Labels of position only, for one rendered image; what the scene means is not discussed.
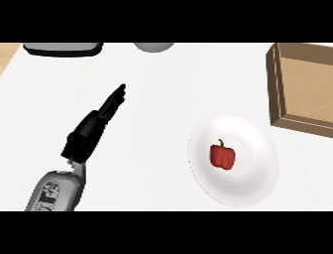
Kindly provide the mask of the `white plate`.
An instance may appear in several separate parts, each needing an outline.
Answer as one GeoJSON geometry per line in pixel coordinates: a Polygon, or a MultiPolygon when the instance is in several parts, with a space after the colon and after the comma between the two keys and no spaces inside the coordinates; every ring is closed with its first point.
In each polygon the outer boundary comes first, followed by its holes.
{"type": "Polygon", "coordinates": [[[277,155],[259,126],[219,112],[199,123],[188,142],[188,163],[205,193],[219,203],[247,207],[268,197],[277,181],[277,155]]]}

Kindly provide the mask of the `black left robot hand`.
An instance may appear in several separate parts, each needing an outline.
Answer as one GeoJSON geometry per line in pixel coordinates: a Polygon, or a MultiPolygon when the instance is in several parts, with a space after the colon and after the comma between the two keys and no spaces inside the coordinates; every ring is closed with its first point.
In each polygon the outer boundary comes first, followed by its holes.
{"type": "Polygon", "coordinates": [[[95,148],[104,127],[110,121],[120,103],[123,102],[125,85],[113,91],[100,108],[92,110],[82,119],[75,131],[67,136],[61,156],[82,164],[95,148]]]}

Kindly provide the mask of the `black and grey appliance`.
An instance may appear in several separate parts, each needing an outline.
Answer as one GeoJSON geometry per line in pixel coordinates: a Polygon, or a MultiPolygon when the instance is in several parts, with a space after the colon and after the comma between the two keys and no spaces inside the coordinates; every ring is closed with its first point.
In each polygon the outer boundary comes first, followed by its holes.
{"type": "Polygon", "coordinates": [[[95,56],[101,43],[25,43],[23,49],[33,56],[79,58],[95,56]]]}

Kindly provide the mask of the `open cardboard box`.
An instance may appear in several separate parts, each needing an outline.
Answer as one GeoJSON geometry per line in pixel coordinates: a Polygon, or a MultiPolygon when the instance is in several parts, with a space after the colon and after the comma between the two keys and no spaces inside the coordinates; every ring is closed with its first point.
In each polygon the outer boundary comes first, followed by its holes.
{"type": "Polygon", "coordinates": [[[270,125],[333,138],[333,48],[274,43],[265,71],[270,125]]]}

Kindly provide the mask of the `red bell pepper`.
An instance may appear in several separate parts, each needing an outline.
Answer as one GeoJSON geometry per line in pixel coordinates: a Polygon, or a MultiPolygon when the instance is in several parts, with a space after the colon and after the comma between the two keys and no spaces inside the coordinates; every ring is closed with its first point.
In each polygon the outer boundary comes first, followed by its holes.
{"type": "Polygon", "coordinates": [[[211,146],[211,164],[213,167],[228,171],[234,166],[236,151],[225,147],[224,141],[218,145],[211,146]]]}

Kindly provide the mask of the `grey round object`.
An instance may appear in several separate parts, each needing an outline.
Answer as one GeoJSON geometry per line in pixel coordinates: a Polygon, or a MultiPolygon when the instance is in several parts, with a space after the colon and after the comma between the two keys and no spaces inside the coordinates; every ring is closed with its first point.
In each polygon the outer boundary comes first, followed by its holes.
{"type": "Polygon", "coordinates": [[[172,43],[135,43],[135,48],[146,53],[162,53],[174,44],[172,43]]]}

